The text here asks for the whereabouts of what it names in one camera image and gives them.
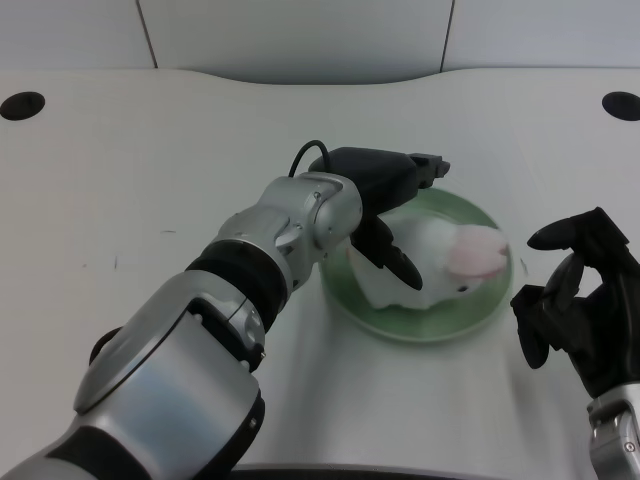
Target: plush toy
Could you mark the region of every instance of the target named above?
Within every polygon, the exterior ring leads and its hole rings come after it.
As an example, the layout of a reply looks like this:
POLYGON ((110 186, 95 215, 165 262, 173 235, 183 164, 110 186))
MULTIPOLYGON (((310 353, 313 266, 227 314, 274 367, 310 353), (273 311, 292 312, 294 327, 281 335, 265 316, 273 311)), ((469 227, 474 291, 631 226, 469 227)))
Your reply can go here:
POLYGON ((391 215, 384 218, 399 247, 422 276, 415 290, 386 267, 379 269, 351 245, 347 257, 365 297, 375 309, 389 305, 427 309, 477 289, 507 266, 507 240, 498 230, 456 225, 443 218, 391 215))

